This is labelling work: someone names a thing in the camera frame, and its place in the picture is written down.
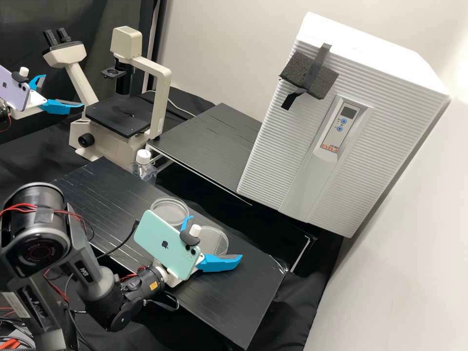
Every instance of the microscope focus knob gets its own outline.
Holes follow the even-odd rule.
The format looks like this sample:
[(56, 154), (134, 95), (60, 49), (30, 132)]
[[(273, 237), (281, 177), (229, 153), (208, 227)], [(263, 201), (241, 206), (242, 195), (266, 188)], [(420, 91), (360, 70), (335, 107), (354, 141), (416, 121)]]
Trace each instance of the microscope focus knob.
[(85, 133), (78, 137), (78, 144), (80, 144), (80, 146), (83, 148), (87, 148), (93, 145), (94, 142), (95, 142), (95, 139), (91, 133)]

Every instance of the black foam pad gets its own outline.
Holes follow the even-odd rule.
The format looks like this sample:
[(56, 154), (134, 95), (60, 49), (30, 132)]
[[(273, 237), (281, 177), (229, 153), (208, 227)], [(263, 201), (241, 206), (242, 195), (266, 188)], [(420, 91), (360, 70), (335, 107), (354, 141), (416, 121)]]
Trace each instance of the black foam pad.
[(338, 78), (338, 73), (327, 66), (321, 65), (317, 77), (313, 80), (311, 86), (307, 88), (304, 83), (313, 62), (313, 58), (296, 51), (281, 72), (280, 77), (297, 87), (306, 88), (308, 94), (322, 100)]

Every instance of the label sticker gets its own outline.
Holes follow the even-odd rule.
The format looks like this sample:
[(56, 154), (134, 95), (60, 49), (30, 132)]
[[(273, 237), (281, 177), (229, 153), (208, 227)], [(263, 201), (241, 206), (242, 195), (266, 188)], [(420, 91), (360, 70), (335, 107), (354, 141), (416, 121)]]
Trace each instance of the label sticker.
[(162, 125), (163, 125), (163, 123), (164, 123), (164, 118), (161, 118), (161, 119), (159, 120), (159, 123), (157, 124), (157, 132), (158, 132), (158, 133), (162, 132)]
[(15, 310), (19, 318), (31, 318), (27, 309), (23, 306), (20, 299), (17, 298), (14, 292), (2, 292), (5, 300), (8, 301), (11, 307)]
[(153, 283), (150, 284), (151, 291), (153, 291), (156, 288), (157, 288), (157, 282), (153, 282)]

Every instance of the petri dish lid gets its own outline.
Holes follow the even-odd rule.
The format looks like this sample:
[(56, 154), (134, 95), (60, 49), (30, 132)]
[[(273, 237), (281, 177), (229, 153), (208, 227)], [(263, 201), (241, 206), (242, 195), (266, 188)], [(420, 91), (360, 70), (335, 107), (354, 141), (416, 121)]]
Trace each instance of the petri dish lid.
[(218, 228), (202, 226), (198, 238), (198, 247), (204, 254), (223, 255), (228, 251), (228, 237)]
[(173, 227), (182, 224), (189, 215), (189, 207), (185, 202), (175, 197), (160, 197), (151, 204), (150, 210), (164, 219)]

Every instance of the white wall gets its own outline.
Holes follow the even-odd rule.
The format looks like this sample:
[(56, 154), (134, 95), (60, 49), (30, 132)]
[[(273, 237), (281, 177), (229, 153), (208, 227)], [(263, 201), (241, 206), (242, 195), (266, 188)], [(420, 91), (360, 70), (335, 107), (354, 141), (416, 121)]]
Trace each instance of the white wall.
[(413, 49), (456, 85), (457, 63), (445, 68), (468, 32), (466, 0), (171, 0), (159, 62), (174, 86), (263, 120), (308, 11)]
[(305, 350), (468, 350), (467, 117), (453, 101), (336, 268)]

